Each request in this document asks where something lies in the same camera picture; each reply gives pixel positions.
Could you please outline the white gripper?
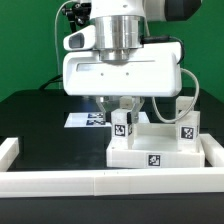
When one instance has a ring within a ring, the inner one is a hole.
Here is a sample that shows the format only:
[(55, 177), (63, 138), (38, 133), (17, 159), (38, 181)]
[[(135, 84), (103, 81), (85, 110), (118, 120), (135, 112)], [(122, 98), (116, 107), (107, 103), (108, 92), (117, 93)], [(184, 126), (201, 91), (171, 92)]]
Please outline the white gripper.
[(110, 121), (101, 96), (134, 96), (127, 123), (137, 123), (143, 97), (170, 97), (181, 88), (181, 46), (177, 42), (150, 43), (129, 51), (126, 61), (105, 62), (95, 49), (96, 28), (92, 25), (64, 38), (68, 51), (63, 61), (63, 86), (69, 95), (97, 96), (103, 119)]

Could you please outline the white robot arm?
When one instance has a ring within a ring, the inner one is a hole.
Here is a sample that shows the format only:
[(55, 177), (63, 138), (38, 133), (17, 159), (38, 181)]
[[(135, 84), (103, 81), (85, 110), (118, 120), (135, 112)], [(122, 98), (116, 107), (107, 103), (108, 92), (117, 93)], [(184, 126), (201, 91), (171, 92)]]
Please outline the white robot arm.
[(127, 121), (138, 120), (144, 99), (182, 88), (183, 42), (152, 36), (149, 21), (186, 21), (203, 0), (86, 0), (90, 24), (64, 38), (63, 86), (69, 95), (129, 97)]

